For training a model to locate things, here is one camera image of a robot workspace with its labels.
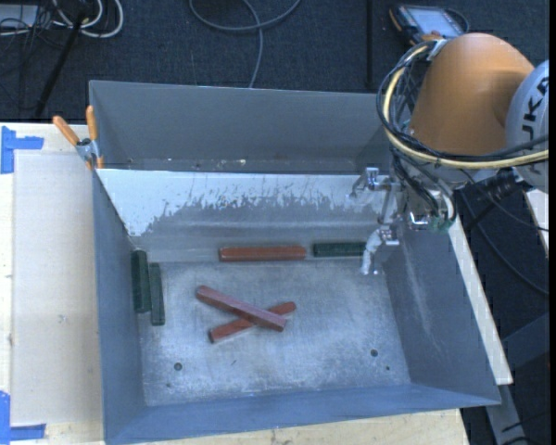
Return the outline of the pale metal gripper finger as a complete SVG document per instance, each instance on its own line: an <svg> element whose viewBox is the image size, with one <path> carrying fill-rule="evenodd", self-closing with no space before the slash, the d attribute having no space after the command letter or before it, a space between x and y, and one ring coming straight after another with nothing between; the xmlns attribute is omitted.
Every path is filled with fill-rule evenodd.
<svg viewBox="0 0 556 445"><path fill-rule="evenodd" d="M384 190L380 171L376 167L367 167L353 183L349 197L352 199L368 199Z"/></svg>
<svg viewBox="0 0 556 445"><path fill-rule="evenodd" d="M378 274L379 269L398 247L398 236L393 229L376 229L368 237L362 252L360 273L363 275Z"/></svg>

